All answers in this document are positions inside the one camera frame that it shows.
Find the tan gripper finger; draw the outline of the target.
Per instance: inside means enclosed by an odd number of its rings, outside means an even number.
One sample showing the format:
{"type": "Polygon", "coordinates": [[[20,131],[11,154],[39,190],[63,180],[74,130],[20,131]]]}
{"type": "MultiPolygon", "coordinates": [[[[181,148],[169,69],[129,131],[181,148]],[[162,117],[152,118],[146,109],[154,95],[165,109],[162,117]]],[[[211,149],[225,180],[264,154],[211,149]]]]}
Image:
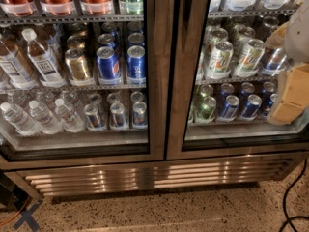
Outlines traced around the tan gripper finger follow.
{"type": "Polygon", "coordinates": [[[286,30],[288,23],[280,25],[266,40],[266,47],[268,48],[282,48],[284,46],[286,30]]]}
{"type": "Polygon", "coordinates": [[[289,125],[309,106],[309,64],[281,72],[277,94],[267,120],[273,125],[289,125]]]}

